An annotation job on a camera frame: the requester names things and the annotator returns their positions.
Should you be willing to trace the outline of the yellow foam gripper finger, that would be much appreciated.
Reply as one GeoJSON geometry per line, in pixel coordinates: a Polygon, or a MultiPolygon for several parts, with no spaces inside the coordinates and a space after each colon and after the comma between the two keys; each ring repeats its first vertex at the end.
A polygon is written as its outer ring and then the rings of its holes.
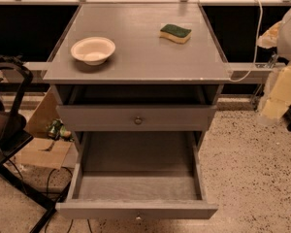
{"type": "Polygon", "coordinates": [[[257,120],[262,125],[278,122],[291,106],[291,64],[273,71],[258,106],[257,120]]]}

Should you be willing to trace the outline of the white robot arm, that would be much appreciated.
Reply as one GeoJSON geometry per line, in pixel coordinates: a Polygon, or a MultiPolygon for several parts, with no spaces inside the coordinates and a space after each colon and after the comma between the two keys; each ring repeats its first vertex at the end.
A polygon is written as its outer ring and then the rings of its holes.
{"type": "Polygon", "coordinates": [[[257,45],[264,49],[277,48],[277,55],[289,61],[281,70],[269,76],[271,87],[259,104],[258,121],[264,125],[277,122],[291,106],[291,8],[281,21],[258,38],[257,45]]]}

